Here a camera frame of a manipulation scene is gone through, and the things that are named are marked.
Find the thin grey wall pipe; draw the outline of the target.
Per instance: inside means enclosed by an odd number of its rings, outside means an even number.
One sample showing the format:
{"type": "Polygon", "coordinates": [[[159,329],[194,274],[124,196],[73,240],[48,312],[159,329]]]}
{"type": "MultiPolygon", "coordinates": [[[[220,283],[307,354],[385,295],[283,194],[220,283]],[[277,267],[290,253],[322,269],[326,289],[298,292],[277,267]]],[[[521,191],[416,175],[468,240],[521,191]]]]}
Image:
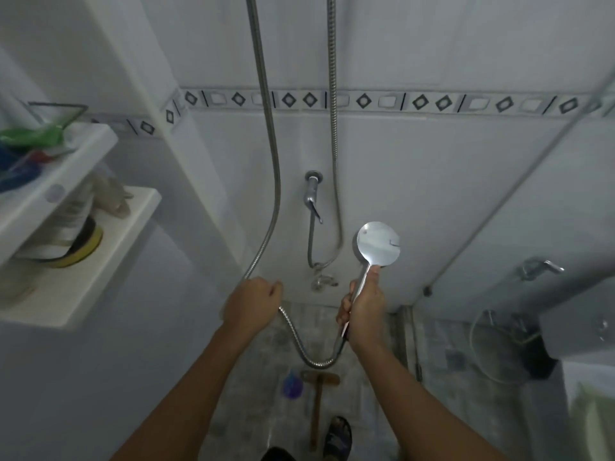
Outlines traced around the thin grey wall pipe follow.
{"type": "Polygon", "coordinates": [[[488,215],[482,220],[477,228],[471,233],[471,235],[465,240],[461,247],[454,253],[452,258],[445,264],[445,266],[436,274],[435,278],[428,284],[422,287],[419,293],[419,299],[429,298],[433,295],[433,288],[435,283],[440,280],[444,274],[450,270],[452,265],[457,259],[473,244],[475,239],[481,234],[481,232],[487,227],[492,219],[502,210],[502,208],[508,203],[508,201],[515,195],[515,193],[526,183],[526,181],[536,172],[540,165],[554,152],[554,150],[564,141],[566,137],[577,127],[577,125],[589,114],[588,110],[591,105],[598,102],[604,95],[606,95],[607,89],[611,84],[615,82],[615,66],[611,69],[608,75],[602,80],[602,82],[596,87],[596,89],[589,94],[588,102],[585,103],[580,111],[577,111],[565,125],[558,131],[558,133],[551,139],[542,151],[537,155],[534,161],[531,162],[529,167],[514,180],[514,184],[508,189],[504,195],[498,200],[496,206],[488,213],[488,215]]]}

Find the wooden handled floor brush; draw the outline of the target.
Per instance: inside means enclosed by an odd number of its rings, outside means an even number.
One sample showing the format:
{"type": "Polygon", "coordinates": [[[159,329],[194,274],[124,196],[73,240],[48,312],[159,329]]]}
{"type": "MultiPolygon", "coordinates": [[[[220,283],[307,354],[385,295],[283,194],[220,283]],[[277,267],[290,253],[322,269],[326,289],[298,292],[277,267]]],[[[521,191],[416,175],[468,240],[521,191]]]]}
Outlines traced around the wooden handled floor brush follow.
{"type": "Polygon", "coordinates": [[[320,406],[324,387],[339,386],[341,377],[332,372],[303,370],[301,371],[301,378],[303,382],[313,385],[315,390],[309,439],[309,451],[315,452],[319,441],[320,406]]]}

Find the chrome lever faucet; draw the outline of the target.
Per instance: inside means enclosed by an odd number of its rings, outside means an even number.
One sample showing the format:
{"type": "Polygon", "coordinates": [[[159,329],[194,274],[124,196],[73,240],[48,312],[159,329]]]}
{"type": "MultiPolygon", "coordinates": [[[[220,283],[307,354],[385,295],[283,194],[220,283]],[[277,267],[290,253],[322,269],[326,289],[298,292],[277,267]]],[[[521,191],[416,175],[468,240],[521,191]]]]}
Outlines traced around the chrome lever faucet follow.
{"type": "Polygon", "coordinates": [[[543,259],[542,257],[530,257],[523,261],[517,268],[517,273],[521,281],[535,281],[542,274],[550,272],[555,275],[562,274],[565,271],[563,267],[555,263],[543,259]]]}

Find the beige crumpled bag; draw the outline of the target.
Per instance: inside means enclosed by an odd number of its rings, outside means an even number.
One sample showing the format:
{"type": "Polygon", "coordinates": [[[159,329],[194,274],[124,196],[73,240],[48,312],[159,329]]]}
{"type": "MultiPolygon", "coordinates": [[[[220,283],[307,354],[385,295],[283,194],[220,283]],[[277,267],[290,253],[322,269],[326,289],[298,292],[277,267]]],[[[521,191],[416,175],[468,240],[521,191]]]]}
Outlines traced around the beige crumpled bag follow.
{"type": "Polygon", "coordinates": [[[126,219],[131,215],[128,201],[133,199],[134,195],[128,192],[119,180],[98,172],[92,172],[90,178],[94,208],[118,219],[126,219]]]}

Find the chrome low wall valve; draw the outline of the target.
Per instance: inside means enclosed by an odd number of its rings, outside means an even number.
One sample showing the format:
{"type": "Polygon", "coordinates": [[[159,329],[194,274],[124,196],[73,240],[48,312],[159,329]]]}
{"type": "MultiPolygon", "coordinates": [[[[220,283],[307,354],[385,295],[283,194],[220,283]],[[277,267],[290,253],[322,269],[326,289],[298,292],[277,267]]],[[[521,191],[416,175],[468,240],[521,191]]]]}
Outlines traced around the chrome low wall valve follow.
{"type": "Polygon", "coordinates": [[[338,285],[339,282],[334,276],[324,274],[322,271],[315,271],[314,278],[311,281],[311,291],[321,293],[328,287],[337,287],[338,285]]]}

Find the chrome wall tap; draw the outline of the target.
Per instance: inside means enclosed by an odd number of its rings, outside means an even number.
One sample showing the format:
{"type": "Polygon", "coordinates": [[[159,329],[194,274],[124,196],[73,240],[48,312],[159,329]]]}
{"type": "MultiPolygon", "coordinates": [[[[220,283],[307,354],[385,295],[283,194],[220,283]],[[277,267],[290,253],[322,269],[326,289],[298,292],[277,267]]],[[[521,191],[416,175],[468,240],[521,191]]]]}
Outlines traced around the chrome wall tap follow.
{"type": "Polygon", "coordinates": [[[319,184],[323,181],[323,176],[319,171],[310,170],[305,174],[306,189],[304,192],[304,204],[310,211],[312,218],[317,219],[323,224],[322,218],[317,211],[317,191],[319,184]]]}

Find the person's left hand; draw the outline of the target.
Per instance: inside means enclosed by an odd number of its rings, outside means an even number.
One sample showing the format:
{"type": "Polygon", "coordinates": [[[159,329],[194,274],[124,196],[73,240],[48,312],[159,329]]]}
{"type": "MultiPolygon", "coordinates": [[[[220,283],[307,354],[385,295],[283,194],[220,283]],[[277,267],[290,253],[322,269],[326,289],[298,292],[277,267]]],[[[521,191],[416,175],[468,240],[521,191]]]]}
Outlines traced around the person's left hand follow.
{"type": "Polygon", "coordinates": [[[266,307],[263,303],[263,280],[266,279],[245,279],[235,288],[227,299],[222,316],[225,329],[237,336],[254,337],[270,324],[281,305],[266,307]]]}

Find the blue plastic item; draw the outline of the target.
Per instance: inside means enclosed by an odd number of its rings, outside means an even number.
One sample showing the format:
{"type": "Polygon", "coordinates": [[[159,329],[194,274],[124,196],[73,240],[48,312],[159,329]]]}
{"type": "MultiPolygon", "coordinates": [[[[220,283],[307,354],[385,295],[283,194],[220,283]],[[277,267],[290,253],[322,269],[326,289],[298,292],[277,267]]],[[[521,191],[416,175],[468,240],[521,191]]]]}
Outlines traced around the blue plastic item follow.
{"type": "Polygon", "coordinates": [[[41,174],[41,165],[27,154],[0,143],[0,194],[24,187],[41,174]]]}

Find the person's left forearm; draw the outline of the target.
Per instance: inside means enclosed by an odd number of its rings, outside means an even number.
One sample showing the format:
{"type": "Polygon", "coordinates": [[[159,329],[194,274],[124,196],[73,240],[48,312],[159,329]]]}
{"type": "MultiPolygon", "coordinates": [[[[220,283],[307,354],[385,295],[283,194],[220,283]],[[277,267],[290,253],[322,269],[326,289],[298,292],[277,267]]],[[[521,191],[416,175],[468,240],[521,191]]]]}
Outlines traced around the person's left forearm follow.
{"type": "Polygon", "coordinates": [[[110,461],[197,461],[230,372],[270,321],[224,320],[185,375],[110,461]]]}

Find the chrome hand shower head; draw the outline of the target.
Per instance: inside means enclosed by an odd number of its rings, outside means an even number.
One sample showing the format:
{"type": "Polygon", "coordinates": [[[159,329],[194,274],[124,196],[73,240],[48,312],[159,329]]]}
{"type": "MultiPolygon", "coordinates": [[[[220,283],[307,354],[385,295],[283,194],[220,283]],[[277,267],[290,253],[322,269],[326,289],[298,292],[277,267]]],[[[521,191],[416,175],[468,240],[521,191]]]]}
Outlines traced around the chrome hand shower head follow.
{"type": "Polygon", "coordinates": [[[358,229],[352,239],[353,252],[360,264],[360,274],[353,280],[350,302],[354,303],[365,288],[373,267],[383,268],[396,262],[400,255],[400,237],[389,225],[372,221],[358,229]]]}

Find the container with yellow lid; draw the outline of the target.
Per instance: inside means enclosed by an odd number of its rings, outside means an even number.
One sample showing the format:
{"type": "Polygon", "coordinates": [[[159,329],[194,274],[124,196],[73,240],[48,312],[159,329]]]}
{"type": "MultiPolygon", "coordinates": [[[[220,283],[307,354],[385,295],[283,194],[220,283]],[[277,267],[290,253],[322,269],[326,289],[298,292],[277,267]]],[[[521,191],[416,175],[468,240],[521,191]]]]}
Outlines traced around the container with yellow lid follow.
{"type": "Polygon", "coordinates": [[[83,182],[22,244],[15,258],[51,269],[78,263],[77,252],[86,247],[89,255],[102,239],[102,230],[90,216],[93,203],[93,183],[83,182]]]}

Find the person's dark sandal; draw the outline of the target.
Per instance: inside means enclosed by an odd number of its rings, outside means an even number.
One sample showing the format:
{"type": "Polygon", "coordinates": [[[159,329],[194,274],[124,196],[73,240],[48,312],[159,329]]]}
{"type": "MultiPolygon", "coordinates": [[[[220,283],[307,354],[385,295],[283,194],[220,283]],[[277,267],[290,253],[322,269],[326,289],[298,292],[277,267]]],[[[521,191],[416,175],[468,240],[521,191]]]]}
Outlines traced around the person's dark sandal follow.
{"type": "Polygon", "coordinates": [[[333,416],[325,435],[323,461],[348,461],[352,449],[352,429],[342,416],[333,416]]]}

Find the green plastic item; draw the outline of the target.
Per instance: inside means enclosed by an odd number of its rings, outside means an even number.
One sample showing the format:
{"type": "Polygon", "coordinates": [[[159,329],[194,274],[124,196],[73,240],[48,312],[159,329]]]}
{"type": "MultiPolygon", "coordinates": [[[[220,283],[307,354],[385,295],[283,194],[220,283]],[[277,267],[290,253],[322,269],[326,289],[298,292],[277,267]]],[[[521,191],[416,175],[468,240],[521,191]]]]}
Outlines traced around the green plastic item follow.
{"type": "Polygon", "coordinates": [[[0,143],[15,148],[50,148],[64,143],[64,130],[58,125],[36,129],[8,128],[0,131],[0,143]]]}

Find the person's right hand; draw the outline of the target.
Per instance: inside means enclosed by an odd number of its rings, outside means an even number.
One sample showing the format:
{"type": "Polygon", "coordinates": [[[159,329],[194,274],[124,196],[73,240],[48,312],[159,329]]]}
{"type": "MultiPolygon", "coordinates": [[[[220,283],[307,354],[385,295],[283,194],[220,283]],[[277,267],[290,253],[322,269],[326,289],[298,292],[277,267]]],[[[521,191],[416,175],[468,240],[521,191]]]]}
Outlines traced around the person's right hand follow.
{"type": "Polygon", "coordinates": [[[340,327],[348,325],[348,341],[354,353],[360,357],[383,347],[383,316],[386,308],[385,295],[380,289],[363,289],[354,303],[350,302],[353,280],[349,292],[341,301],[336,322],[340,327]]]}

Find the white wall shelf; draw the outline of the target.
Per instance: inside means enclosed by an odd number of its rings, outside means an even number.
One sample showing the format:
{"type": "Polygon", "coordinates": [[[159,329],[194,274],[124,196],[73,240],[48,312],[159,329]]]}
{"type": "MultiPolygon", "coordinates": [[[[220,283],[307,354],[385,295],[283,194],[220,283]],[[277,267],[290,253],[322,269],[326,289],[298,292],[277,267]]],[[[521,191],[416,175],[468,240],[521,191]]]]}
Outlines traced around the white wall shelf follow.
{"type": "Polygon", "coordinates": [[[79,326],[125,256],[153,216],[162,197],[156,189],[128,187],[130,216],[113,217],[103,211],[94,219],[103,237],[96,250],[80,263],[46,269],[26,298],[0,308],[0,323],[71,330],[79,326]]]}
{"type": "Polygon", "coordinates": [[[59,207],[119,138],[109,125],[77,123],[77,149],[49,163],[41,176],[0,194],[0,265],[59,207]]]}

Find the person's right forearm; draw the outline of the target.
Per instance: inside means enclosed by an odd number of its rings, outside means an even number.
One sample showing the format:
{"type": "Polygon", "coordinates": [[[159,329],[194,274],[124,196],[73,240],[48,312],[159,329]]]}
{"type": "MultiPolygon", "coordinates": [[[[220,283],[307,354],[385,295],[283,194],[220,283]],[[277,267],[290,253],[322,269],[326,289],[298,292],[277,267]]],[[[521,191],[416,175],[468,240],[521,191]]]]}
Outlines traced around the person's right forearm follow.
{"type": "Polygon", "coordinates": [[[507,461],[431,395],[378,336],[349,333],[387,421],[409,461],[507,461]]]}

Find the white toilet tank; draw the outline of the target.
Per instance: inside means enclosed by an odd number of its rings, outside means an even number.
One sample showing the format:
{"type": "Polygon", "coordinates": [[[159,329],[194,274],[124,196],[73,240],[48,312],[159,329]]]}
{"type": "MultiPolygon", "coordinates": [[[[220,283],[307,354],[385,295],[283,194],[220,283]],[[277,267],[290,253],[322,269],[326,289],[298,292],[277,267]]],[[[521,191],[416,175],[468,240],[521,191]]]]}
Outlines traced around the white toilet tank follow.
{"type": "Polygon", "coordinates": [[[539,325],[551,358],[615,367],[615,277],[544,312],[539,325]]]}

